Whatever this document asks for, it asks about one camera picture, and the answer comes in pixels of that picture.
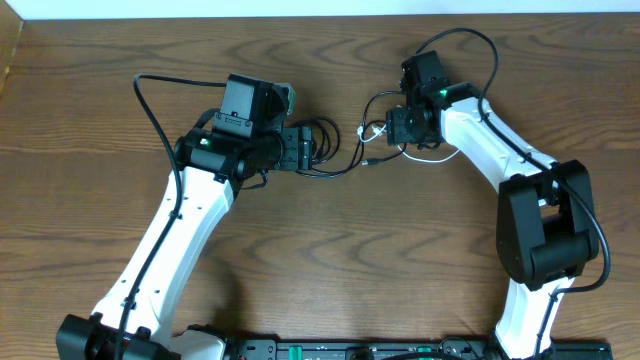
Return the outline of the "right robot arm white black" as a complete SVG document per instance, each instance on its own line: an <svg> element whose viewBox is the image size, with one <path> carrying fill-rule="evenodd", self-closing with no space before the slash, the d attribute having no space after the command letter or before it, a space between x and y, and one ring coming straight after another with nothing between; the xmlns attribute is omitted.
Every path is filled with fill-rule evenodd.
<svg viewBox="0 0 640 360"><path fill-rule="evenodd" d="M406 103L386 114L388 143L447 143L498 194L496 250L510 282L489 356L551 357L559 303L600 250L588 171L529 145L473 84L452 83L436 52L414 55L401 69Z"/></svg>

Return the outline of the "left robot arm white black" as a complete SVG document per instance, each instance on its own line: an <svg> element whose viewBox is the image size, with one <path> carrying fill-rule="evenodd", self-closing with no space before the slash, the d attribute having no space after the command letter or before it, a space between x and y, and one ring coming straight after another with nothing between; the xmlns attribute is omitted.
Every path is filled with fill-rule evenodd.
<svg viewBox="0 0 640 360"><path fill-rule="evenodd" d="M246 180L311 166L312 133L287 127L288 83L232 74L222 104L175 144L162 202L125 270L87 318L56 334L62 359L225 359L227 341L206 326L172 333L177 306L203 247Z"/></svg>

